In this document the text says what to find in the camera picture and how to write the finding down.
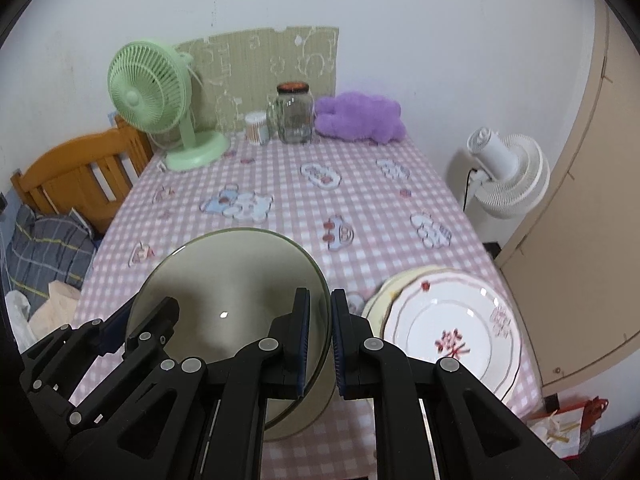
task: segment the door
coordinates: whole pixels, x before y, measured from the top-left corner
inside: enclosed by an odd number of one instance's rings
[[[640,56],[613,15],[604,76],[566,178],[502,266],[545,395],[640,348]]]

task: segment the white lid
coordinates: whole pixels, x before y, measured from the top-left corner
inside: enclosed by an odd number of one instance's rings
[[[267,120],[267,112],[260,110],[257,112],[249,112],[244,116],[244,121],[247,124],[263,123]]]

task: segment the wooden headboard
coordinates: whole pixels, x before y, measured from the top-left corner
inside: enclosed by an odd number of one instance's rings
[[[104,234],[131,189],[120,161],[125,153],[140,175],[151,159],[146,135],[116,117],[116,128],[71,139],[42,155],[11,182],[21,200],[43,214],[68,213],[75,208]],[[109,200],[92,171],[100,168],[116,200]]]

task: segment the table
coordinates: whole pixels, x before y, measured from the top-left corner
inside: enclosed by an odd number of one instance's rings
[[[431,220],[444,229],[423,239],[425,229],[418,224]],[[329,289],[346,290],[356,314],[387,278],[424,265],[467,270],[506,297],[462,209],[411,140],[383,146],[317,137],[305,146],[279,141],[254,146],[235,138],[220,160],[197,170],[169,172],[159,156],[152,159],[98,250],[74,325],[106,319],[181,245],[237,225],[273,230],[302,245]],[[119,361],[119,355],[99,358],[72,402],[83,399]],[[523,348],[508,406],[523,416],[539,400]],[[367,476],[376,468],[374,450],[369,403],[334,394],[306,430],[264,444],[262,478]]]

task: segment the plaid pillow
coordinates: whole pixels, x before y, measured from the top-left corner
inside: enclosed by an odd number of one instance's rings
[[[90,235],[77,218],[37,216],[27,205],[20,207],[7,247],[6,268],[14,290],[29,300],[29,318],[49,299],[50,282],[60,280],[82,287],[94,250]]]

